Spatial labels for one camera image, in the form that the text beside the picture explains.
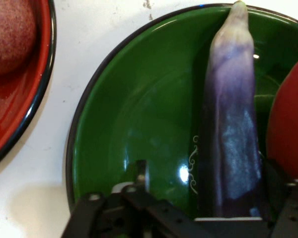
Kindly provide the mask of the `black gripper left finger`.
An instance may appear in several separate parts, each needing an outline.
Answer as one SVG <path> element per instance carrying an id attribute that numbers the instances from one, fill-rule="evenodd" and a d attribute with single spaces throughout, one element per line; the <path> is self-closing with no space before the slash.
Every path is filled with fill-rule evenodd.
<path id="1" fill-rule="evenodd" d="M 105 197 L 88 193 L 76 204 L 62 234 L 64 238 L 194 238 L 198 226 L 166 200 L 148 192 L 149 167 L 136 161 L 136 179 L 119 192 Z"/>

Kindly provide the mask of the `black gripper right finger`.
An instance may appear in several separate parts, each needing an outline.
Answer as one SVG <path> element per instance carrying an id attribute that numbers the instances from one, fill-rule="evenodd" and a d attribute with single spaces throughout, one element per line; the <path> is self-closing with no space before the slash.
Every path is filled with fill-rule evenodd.
<path id="1" fill-rule="evenodd" d="M 273 210 L 271 238 L 298 238 L 298 179 L 273 160 L 264 162 L 268 198 Z"/>

